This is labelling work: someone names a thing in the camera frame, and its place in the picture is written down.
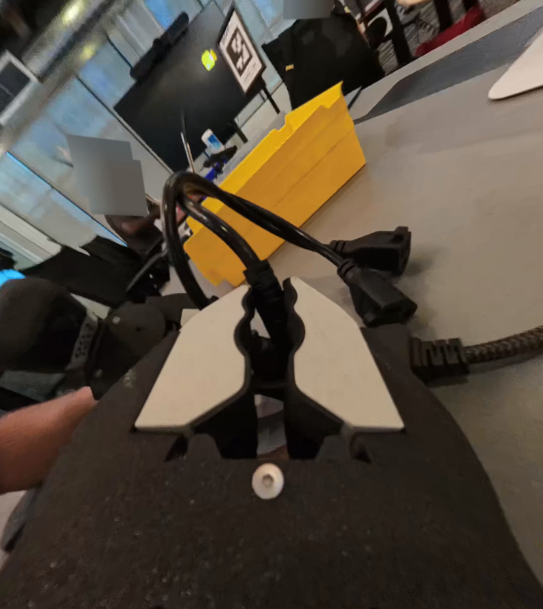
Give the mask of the red cloth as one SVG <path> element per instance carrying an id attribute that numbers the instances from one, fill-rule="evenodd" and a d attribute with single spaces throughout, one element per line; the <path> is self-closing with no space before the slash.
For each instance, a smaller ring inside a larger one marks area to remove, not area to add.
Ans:
<path id="1" fill-rule="evenodd" d="M 451 25 L 446 30 L 440 32 L 431 40 L 420 44 L 413 52 L 413 56 L 416 58 L 422 57 L 430 53 L 431 51 L 440 48 L 447 42 L 450 42 L 455 38 L 461 36 L 462 34 L 466 33 L 466 31 L 478 26 L 485 20 L 486 15 L 481 7 L 481 4 L 476 3 L 473 7 L 467 10 L 464 16 L 455 24 Z"/>

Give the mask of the grey desk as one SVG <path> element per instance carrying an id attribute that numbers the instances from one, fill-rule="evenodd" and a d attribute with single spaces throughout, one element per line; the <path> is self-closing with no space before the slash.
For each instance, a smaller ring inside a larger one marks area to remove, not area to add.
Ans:
<path id="1" fill-rule="evenodd" d="M 543 90 L 494 102 L 506 67 L 466 78 L 465 50 L 509 26 L 543 29 L 518 1 L 354 100 L 367 163 L 306 225 L 322 240 L 406 225 L 401 290 L 422 339 L 478 344 L 543 324 Z M 543 356 L 439 387 L 543 583 Z"/>

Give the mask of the yellow plastic bin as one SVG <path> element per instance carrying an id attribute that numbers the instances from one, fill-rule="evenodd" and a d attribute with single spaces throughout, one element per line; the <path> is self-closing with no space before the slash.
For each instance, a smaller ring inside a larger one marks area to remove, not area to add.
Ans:
<path id="1" fill-rule="evenodd" d="M 366 164 L 342 92 L 328 88 L 291 111 L 282 128 L 270 131 L 225 178 L 220 188 L 301 227 Z M 204 207 L 222 218 L 268 259 L 284 240 L 228 208 L 218 199 Z M 244 281 L 245 265 L 213 232 L 192 218 L 185 251 L 212 285 Z"/>

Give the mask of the black-and-white marker sign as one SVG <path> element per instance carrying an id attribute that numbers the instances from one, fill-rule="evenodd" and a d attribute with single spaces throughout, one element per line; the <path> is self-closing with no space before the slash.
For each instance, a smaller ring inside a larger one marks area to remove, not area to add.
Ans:
<path id="1" fill-rule="evenodd" d="M 266 63 L 235 2 L 231 2 L 217 37 L 217 48 L 244 96 L 266 87 Z"/>

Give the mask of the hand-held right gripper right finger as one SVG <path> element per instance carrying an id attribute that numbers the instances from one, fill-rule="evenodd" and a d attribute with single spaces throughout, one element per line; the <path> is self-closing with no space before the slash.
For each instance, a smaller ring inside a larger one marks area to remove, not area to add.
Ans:
<path id="1" fill-rule="evenodd" d="M 359 324 L 301 278 L 284 280 L 290 351 L 283 389 L 290 458 L 315 458 L 337 441 L 402 438 L 404 420 Z"/>

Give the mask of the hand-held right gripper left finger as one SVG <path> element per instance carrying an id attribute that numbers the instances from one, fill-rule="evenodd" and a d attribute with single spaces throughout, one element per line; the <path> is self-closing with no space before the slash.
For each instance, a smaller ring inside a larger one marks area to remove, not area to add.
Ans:
<path id="1" fill-rule="evenodd" d="M 139 432 L 211 436 L 225 458 L 254 458 L 257 412 L 248 353 L 254 305 L 242 285 L 179 331 L 135 421 Z"/>

